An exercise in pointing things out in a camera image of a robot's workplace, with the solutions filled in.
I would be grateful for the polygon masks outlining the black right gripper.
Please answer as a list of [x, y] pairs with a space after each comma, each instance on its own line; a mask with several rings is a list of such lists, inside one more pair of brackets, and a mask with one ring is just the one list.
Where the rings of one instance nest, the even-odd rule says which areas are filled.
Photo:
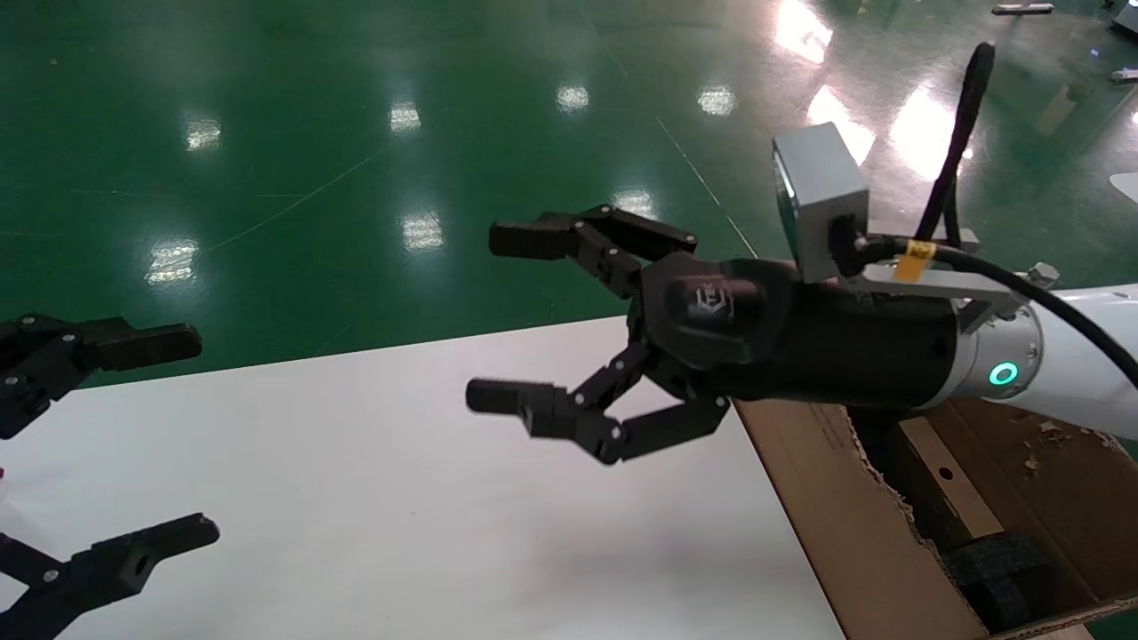
[[[572, 260], [630, 300], [630, 343], [575, 389], [469, 380], [475, 413], [517, 416], [529, 437], [572, 441], [612, 466], [714, 434], [727, 397], [918, 408], [945, 388], [957, 345], [946, 300], [805, 284], [775, 260], [695, 259], [696, 235], [615, 205], [489, 228], [498, 259]], [[654, 262], [642, 268], [643, 260]], [[615, 419], [648, 378], [675, 405]]]

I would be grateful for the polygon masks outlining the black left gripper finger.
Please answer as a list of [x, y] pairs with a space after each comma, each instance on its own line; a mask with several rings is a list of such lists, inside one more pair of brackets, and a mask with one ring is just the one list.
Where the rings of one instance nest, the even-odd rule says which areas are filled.
[[3, 535], [1, 572], [23, 583], [26, 591], [1, 614], [1, 635], [5, 639], [61, 635], [88, 612], [139, 594], [159, 563], [214, 544], [218, 539], [216, 523], [203, 514], [193, 514], [97, 542], [71, 556], [67, 563], [60, 563]]
[[195, 359], [192, 325], [138, 329], [122, 317], [68, 323], [20, 315], [1, 325], [1, 437], [13, 440], [94, 372], [126, 372]]

